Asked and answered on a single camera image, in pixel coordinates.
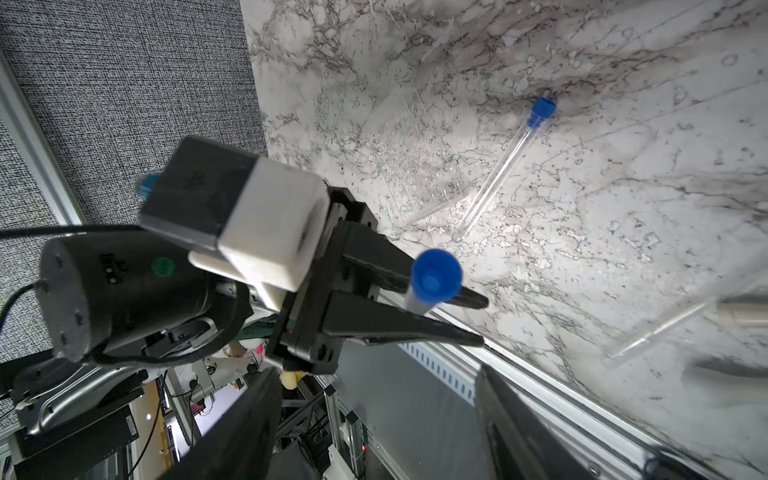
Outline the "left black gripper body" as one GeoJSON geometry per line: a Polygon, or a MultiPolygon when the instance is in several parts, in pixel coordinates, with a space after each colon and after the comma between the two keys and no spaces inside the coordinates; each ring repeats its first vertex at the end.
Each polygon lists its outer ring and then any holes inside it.
{"type": "Polygon", "coordinates": [[[343,340],[322,331],[331,294],[368,296],[374,290],[353,272],[342,253],[351,223],[377,231],[378,220],[348,189],[329,187],[327,193],[330,207],[315,258],[299,291],[286,296],[266,348],[266,362],[285,371],[334,373],[343,340]]]}

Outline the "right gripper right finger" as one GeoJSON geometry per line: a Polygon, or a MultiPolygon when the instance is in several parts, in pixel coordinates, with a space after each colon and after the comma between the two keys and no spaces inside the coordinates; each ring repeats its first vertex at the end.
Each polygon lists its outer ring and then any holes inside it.
{"type": "Polygon", "coordinates": [[[495,479],[591,479],[492,367],[480,367],[474,405],[495,479]]]}

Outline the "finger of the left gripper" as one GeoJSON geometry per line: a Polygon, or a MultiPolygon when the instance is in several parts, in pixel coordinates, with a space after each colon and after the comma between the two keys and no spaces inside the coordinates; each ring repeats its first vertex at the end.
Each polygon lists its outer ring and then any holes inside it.
{"type": "Polygon", "coordinates": [[[330,296],[321,331],[365,345],[440,342],[482,347],[484,338],[451,324],[345,292],[330,296]]]}
{"type": "MultiPolygon", "coordinates": [[[[345,293],[379,303],[382,302],[378,300],[378,294],[382,290],[405,295],[414,260],[369,226],[350,221],[341,223],[341,273],[352,282],[345,293]]],[[[487,307],[489,301],[482,294],[462,286],[461,291],[446,303],[480,310],[487,307]]],[[[397,304],[383,304],[405,310],[397,304]]]]}

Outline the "blue-capped test tube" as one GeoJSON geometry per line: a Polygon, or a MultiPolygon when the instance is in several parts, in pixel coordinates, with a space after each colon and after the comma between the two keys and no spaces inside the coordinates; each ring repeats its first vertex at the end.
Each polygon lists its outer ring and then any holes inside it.
{"type": "Polygon", "coordinates": [[[503,183],[512,173],[515,165],[544,130],[556,109],[557,105],[553,100],[545,97],[540,97],[536,100],[526,119],[515,132],[508,148],[474,196],[452,235],[453,241],[460,242],[464,240],[475,227],[480,217],[489,208],[503,183]]]}
{"type": "Polygon", "coordinates": [[[422,252],[411,266],[404,309],[425,315],[440,303],[452,300],[462,288],[463,271],[449,252],[430,249],[422,252]]]}

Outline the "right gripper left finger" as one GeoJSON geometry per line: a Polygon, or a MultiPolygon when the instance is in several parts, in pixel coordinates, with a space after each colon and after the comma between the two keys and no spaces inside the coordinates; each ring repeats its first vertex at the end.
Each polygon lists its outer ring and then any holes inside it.
{"type": "Polygon", "coordinates": [[[164,479],[265,479],[282,408],[279,371],[269,368],[164,479]]]}

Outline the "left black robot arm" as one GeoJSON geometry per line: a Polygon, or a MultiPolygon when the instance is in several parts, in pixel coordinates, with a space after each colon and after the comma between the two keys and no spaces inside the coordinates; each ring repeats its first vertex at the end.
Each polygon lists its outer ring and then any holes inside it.
{"type": "MultiPolygon", "coordinates": [[[[310,374],[336,371],[344,341],[479,346],[476,334],[378,301],[405,293],[413,259],[376,230],[342,188],[307,283],[274,307],[267,358],[310,374]]],[[[33,285],[53,349],[1,367],[1,393],[22,428],[12,437],[21,479],[74,479],[138,436],[129,403],[154,369],[190,363],[240,332],[246,287],[193,267],[151,233],[85,233],[48,241],[33,285]]]]}

